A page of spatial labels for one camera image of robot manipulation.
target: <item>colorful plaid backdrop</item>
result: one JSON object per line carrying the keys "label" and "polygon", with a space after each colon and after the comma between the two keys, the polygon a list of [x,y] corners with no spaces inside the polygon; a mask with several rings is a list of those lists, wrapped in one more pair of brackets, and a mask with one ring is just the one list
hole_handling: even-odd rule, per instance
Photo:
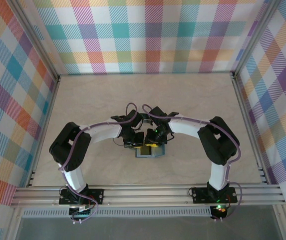
{"label": "colorful plaid backdrop", "polygon": [[241,72],[240,83],[264,161],[286,199],[286,0]]}
{"label": "colorful plaid backdrop", "polygon": [[21,0],[63,74],[230,71],[267,2]]}
{"label": "colorful plaid backdrop", "polygon": [[23,187],[54,81],[5,0],[0,0],[0,236]]}

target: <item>purple cable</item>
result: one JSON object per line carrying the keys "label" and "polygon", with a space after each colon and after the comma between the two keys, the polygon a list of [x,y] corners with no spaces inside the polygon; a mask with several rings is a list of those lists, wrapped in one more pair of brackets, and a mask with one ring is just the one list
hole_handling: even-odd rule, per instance
{"label": "purple cable", "polygon": [[[63,175],[63,178],[64,178],[65,182],[67,182],[67,179],[66,179],[65,174],[62,173],[62,175]],[[78,196],[80,196],[80,197],[82,197],[82,198],[91,200],[91,201],[93,201],[93,202],[95,203],[95,205],[96,205],[96,208],[95,208],[95,210],[92,212],[92,214],[90,214],[88,217],[84,218],[83,220],[79,220],[78,222],[81,224],[81,223],[83,223],[84,221],[86,221],[86,220],[90,219],[91,217],[93,217],[94,214],[95,214],[95,213],[97,212],[97,210],[98,210],[98,202],[97,202],[95,199],[91,198],[91,197],[88,197],[88,196],[85,196],[85,195],[83,195],[83,194],[78,193],[78,192],[75,191],[68,183],[67,183],[67,187],[68,187],[74,194],[76,194],[76,195],[78,195]],[[77,221],[74,219],[73,215],[72,215],[72,220],[73,220],[74,223],[77,223]]]}
{"label": "purple cable", "polygon": [[[186,120],[186,121],[190,121],[190,122],[194,122],[194,123],[211,125],[211,126],[217,128],[218,130],[222,131],[222,132],[233,142],[233,144],[235,145],[235,147],[236,147],[236,149],[237,149],[237,152],[238,152],[237,157],[236,157],[234,160],[229,161],[228,166],[227,166],[227,169],[226,169],[226,180],[227,180],[227,182],[229,182],[229,180],[228,180],[228,175],[229,175],[230,165],[231,165],[231,163],[234,163],[234,162],[238,161],[238,160],[241,158],[241,155],[242,155],[242,154],[241,154],[241,149],[239,148],[239,145],[237,144],[237,142],[233,139],[233,137],[232,137],[228,132],[226,132],[226,131],[225,131],[223,128],[221,128],[220,126],[218,126],[218,125],[216,125],[216,124],[214,124],[214,123],[212,123],[212,122],[209,122],[209,121],[201,121],[201,120],[198,120],[198,119],[193,119],[193,118],[189,118],[189,117],[179,117],[179,116],[176,116],[176,117],[175,117],[175,116],[156,116],[156,115],[153,115],[153,114],[147,112],[144,107],[148,107],[149,109],[152,109],[152,108],[151,108],[149,105],[147,105],[147,104],[143,104],[143,106],[142,106],[143,111],[144,111],[147,115],[149,115],[150,117],[154,117],[154,118],[156,118],[156,119],[178,119],[178,120]],[[230,183],[230,184],[236,184],[236,185],[238,185],[239,188],[240,188],[240,192],[241,192],[241,195],[240,195],[240,197],[239,197],[238,204],[236,205],[235,210],[231,213],[231,215],[232,215],[232,214],[236,211],[236,209],[239,207],[239,205],[241,204],[241,202],[242,202],[242,199],[243,199],[243,191],[242,191],[242,187],[239,185],[239,183],[237,183],[237,182],[229,182],[229,183]]]}
{"label": "purple cable", "polygon": [[[136,115],[137,115],[137,106],[136,104],[134,104],[133,102],[130,102],[129,104],[127,104],[126,106],[126,112],[127,112],[127,109],[128,109],[128,106],[129,105],[133,105],[135,107],[135,114],[134,116],[130,119],[130,120],[127,120],[127,121],[122,121],[122,122],[99,122],[99,123],[96,123],[96,124],[93,124],[91,126],[89,126],[89,128],[93,128],[93,127],[97,127],[97,126],[102,126],[102,125],[119,125],[119,124],[127,124],[131,121],[133,121],[135,118],[136,118]],[[72,148],[71,150],[69,151],[69,154],[68,154],[68,157],[65,161],[65,163],[58,169],[59,171],[63,171],[63,169],[66,167],[66,165],[69,163],[70,159],[71,159],[71,156],[72,156],[72,153],[74,151],[74,148],[75,148],[75,144],[76,144],[76,141],[78,139],[78,137],[83,133],[85,132],[86,130],[89,129],[88,127],[85,127],[84,129],[82,129],[81,131],[79,131],[79,133],[76,135],[75,139],[74,139],[74,142],[73,142],[73,145],[72,145]]]}

